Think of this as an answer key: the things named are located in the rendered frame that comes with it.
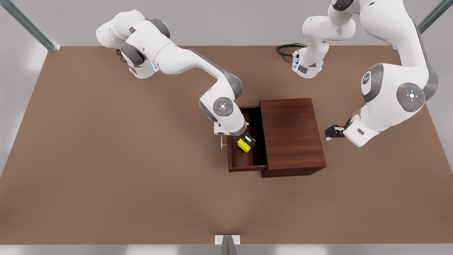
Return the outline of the silver frame post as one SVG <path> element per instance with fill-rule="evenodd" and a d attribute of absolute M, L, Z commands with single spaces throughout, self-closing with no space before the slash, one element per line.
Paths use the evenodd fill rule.
<path fill-rule="evenodd" d="M 435 8 L 417 25 L 420 34 L 424 33 L 440 16 L 453 5 L 453 0 L 441 0 Z"/>
<path fill-rule="evenodd" d="M 2 6 L 13 18 L 18 21 L 28 32 L 31 34 L 41 45 L 44 46 L 48 51 L 59 51 L 61 50 L 60 45 L 55 45 L 48 39 L 44 33 L 38 29 L 33 22 L 11 1 L 11 0 L 0 0 L 0 6 Z"/>
<path fill-rule="evenodd" d="M 220 245 L 219 255 L 238 255 L 236 245 L 240 245 L 240 235 L 215 235 L 214 244 Z"/>

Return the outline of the dark wooden cabinet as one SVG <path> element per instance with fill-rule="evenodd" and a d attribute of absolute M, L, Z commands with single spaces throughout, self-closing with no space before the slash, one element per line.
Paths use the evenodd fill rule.
<path fill-rule="evenodd" d="M 259 102 L 267 169 L 263 178 L 312 175 L 324 169 L 324 156 L 310 98 Z"/>

